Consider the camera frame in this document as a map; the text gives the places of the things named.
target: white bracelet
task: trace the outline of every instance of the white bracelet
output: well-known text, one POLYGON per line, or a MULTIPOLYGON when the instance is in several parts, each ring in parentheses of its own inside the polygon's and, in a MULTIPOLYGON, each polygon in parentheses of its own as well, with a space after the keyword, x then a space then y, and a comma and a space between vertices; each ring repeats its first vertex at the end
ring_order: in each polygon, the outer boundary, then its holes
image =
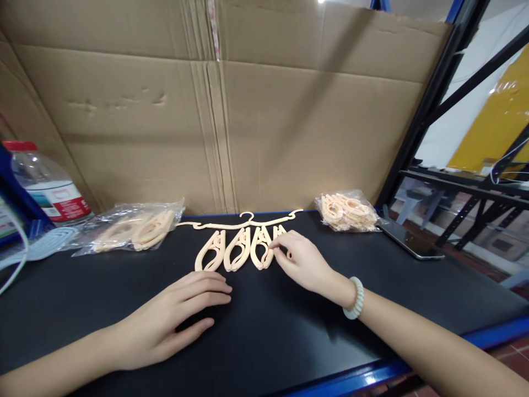
POLYGON ((357 287, 357 300, 354 302, 354 307, 351 311, 343 308, 343 314, 345 314, 349 320, 356 320, 362 312, 362 307, 364 307, 364 286, 356 277, 351 277, 350 280, 354 282, 357 287))

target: hand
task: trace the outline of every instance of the hand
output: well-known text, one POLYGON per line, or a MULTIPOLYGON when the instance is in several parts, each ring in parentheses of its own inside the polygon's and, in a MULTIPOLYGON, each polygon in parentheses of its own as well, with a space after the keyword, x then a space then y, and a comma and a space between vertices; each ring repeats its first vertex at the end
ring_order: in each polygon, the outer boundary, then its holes
POLYGON ((356 290, 354 283, 335 272, 321 256, 318 248, 298 232, 291 230, 275 238, 269 245, 274 250, 277 263, 296 283, 316 292, 336 304, 350 309, 354 306, 356 290), (280 250, 285 247, 292 259, 280 250))
POLYGON ((136 369, 166 360, 213 325, 205 318, 181 332, 175 328, 208 306, 227 304, 231 287, 216 272, 189 273, 119 323, 101 330, 114 370, 136 369))

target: cardboard sheet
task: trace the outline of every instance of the cardboard sheet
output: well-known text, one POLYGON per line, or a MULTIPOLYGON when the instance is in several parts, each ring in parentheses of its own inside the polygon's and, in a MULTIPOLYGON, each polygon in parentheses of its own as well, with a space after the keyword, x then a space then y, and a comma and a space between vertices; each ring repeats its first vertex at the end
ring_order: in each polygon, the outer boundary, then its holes
POLYGON ((450 26, 316 0, 6 0, 0 29, 3 135, 96 210, 214 214, 375 200, 450 26))

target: bottle label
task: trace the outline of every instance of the bottle label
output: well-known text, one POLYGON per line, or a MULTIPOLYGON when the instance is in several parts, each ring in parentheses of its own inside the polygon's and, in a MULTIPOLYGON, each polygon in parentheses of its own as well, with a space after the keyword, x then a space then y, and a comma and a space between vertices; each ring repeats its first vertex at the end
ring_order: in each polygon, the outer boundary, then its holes
POLYGON ((91 210, 73 183, 48 189, 28 190, 52 222, 82 218, 91 210))

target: plastic bag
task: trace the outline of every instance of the plastic bag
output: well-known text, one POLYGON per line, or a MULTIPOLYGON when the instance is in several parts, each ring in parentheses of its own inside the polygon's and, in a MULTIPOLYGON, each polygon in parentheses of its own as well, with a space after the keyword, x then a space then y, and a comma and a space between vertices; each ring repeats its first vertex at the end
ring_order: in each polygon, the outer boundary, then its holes
POLYGON ((322 223, 335 232, 378 232, 381 219, 361 190, 322 193, 314 199, 322 223))
POLYGON ((184 199, 176 203, 120 203, 92 218, 66 249, 81 248, 72 256, 115 249, 155 250, 174 230, 185 210, 184 199))

